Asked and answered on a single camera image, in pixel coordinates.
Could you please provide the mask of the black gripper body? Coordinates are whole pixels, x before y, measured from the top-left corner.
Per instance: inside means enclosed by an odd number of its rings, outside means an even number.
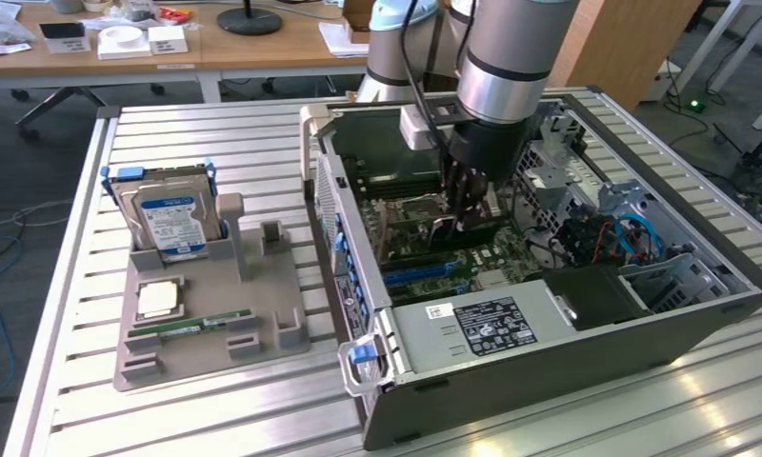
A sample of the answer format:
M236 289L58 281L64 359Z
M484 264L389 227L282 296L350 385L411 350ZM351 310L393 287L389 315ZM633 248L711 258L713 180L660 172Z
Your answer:
M449 154L461 165L500 182L513 173L513 164L533 133L532 121L497 124L476 120L455 124Z

